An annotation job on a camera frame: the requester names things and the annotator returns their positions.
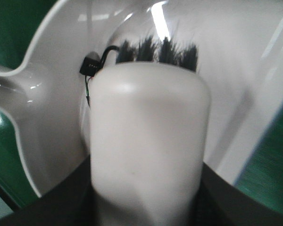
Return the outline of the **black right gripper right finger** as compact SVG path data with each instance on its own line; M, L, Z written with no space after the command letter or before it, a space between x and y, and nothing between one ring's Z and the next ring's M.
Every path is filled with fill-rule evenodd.
M203 164L195 205L197 226L283 226L283 214L243 194Z

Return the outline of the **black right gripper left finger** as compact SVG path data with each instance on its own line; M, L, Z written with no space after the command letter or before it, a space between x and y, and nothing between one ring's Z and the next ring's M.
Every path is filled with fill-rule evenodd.
M0 226L96 226L97 224L89 157L43 197L0 219Z

